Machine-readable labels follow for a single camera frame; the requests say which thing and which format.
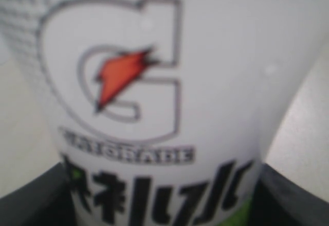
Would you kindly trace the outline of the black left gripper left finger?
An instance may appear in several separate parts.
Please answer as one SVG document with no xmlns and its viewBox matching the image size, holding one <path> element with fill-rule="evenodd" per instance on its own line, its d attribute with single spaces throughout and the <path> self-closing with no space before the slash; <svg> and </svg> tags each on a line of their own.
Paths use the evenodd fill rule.
<svg viewBox="0 0 329 226">
<path fill-rule="evenodd" d="M 76 225 L 66 174 L 58 163 L 1 198 L 1 225 Z"/>
</svg>

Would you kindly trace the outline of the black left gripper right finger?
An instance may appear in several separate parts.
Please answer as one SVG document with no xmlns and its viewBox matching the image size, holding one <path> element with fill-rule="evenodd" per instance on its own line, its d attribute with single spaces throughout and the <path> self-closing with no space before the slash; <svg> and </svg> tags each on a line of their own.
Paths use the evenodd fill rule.
<svg viewBox="0 0 329 226">
<path fill-rule="evenodd" d="M 261 165 L 243 225 L 328 225 L 328 202 Z"/>
</svg>

